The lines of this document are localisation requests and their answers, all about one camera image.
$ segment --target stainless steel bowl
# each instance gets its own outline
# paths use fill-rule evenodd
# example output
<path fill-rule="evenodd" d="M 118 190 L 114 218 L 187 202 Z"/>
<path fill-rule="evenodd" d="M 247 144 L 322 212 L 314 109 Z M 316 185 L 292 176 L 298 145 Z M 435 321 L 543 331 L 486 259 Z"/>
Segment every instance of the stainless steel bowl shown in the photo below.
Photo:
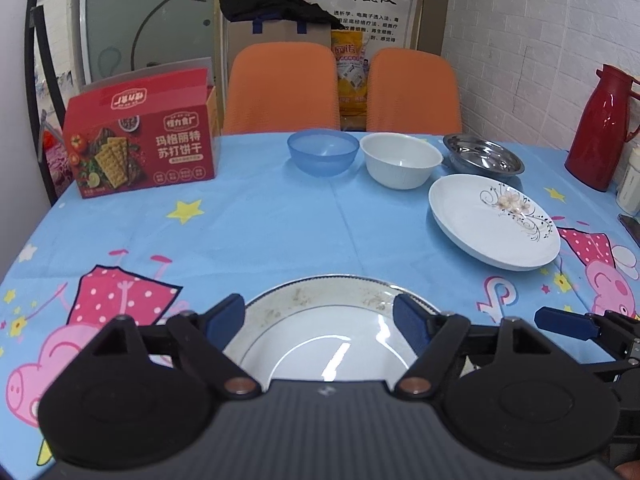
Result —
<path fill-rule="evenodd" d="M 461 173 L 505 181 L 524 171 L 524 163 L 506 148 L 472 135 L 445 136 L 453 168 Z"/>

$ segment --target black cloth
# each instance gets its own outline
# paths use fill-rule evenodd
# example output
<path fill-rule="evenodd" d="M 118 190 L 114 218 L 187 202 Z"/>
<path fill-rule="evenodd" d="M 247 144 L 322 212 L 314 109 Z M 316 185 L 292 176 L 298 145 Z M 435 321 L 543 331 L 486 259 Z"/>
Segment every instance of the black cloth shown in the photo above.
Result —
<path fill-rule="evenodd" d="M 252 22 L 261 18 L 328 23 L 331 28 L 345 28 L 338 18 L 318 4 L 310 4 L 305 0 L 220 0 L 220 11 L 230 22 Z"/>

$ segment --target floral plate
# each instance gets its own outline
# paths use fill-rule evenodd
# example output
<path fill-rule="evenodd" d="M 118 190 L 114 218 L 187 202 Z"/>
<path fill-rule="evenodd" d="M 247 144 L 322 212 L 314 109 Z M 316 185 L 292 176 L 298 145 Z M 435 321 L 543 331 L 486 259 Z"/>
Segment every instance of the floral plate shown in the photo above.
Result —
<path fill-rule="evenodd" d="M 444 176 L 431 186 L 429 202 L 444 234 L 486 264 L 532 270 L 560 251 L 560 235 L 549 215 L 524 193 L 497 180 Z"/>

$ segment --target table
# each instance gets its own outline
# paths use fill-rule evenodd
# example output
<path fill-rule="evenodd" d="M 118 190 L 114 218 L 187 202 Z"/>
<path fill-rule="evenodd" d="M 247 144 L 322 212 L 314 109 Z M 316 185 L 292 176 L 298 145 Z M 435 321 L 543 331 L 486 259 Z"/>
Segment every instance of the table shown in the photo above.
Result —
<path fill-rule="evenodd" d="M 566 152 L 508 145 L 527 168 L 512 185 L 569 240 L 552 264 L 518 273 L 472 259 L 437 227 L 428 190 L 446 167 L 418 189 L 394 191 L 369 176 L 359 153 L 344 174 L 315 178 L 290 161 L 286 139 L 223 137 L 215 180 L 90 200 L 72 186 L 49 211 L 0 285 L 0 463 L 16 480 L 48 458 L 38 396 L 121 304 L 145 324 L 204 311 L 232 292 L 249 300 L 289 280 L 346 273 L 393 282 L 478 324 L 532 322 L 541 306 L 620 304 L 636 315 L 640 251 L 616 219 L 614 194 L 570 176 Z M 428 140 L 446 152 L 439 137 Z M 596 280 L 580 244 L 599 247 Z M 550 337 L 578 361 L 608 358 L 591 342 Z M 21 378 L 12 375 L 19 367 Z"/>

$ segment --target cracker box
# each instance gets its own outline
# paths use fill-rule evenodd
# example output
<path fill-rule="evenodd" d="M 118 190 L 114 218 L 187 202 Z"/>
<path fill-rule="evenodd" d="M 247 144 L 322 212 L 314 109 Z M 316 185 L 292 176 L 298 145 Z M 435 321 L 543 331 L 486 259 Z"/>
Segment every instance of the cracker box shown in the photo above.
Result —
<path fill-rule="evenodd" d="M 83 198 L 207 180 L 220 154 L 215 88 L 199 68 L 80 94 L 63 137 Z"/>

